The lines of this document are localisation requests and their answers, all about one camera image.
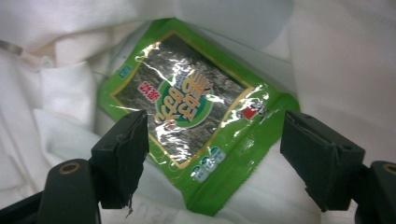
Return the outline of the green seaweed snack packet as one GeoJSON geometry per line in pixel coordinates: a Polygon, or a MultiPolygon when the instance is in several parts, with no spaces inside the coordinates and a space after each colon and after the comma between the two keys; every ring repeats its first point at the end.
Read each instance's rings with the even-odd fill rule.
{"type": "Polygon", "coordinates": [[[149,157],[194,213],[214,216],[299,104],[177,19],[154,21],[98,92],[114,120],[148,114],[149,157]]]}

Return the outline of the white patterned tote bag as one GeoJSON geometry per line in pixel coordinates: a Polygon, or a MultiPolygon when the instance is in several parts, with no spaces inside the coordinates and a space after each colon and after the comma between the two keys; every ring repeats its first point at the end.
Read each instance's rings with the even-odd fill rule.
{"type": "Polygon", "coordinates": [[[176,18],[396,162],[396,0],[0,0],[0,208],[86,158],[111,126],[100,83],[156,19],[176,18]]]}

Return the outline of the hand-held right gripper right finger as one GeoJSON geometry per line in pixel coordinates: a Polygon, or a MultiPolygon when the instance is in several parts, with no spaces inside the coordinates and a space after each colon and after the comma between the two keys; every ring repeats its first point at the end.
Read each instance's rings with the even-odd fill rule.
{"type": "Polygon", "coordinates": [[[305,183],[322,211],[347,210],[351,176],[362,167],[365,150],[301,112],[285,114],[280,153],[305,183]]]}

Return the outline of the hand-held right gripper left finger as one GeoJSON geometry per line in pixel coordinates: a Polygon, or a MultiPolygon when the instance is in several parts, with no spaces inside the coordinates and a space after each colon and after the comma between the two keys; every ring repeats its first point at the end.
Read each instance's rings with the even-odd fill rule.
{"type": "Polygon", "coordinates": [[[92,148],[96,197],[104,209],[130,206],[149,153],[148,114],[125,115],[92,148]]]}

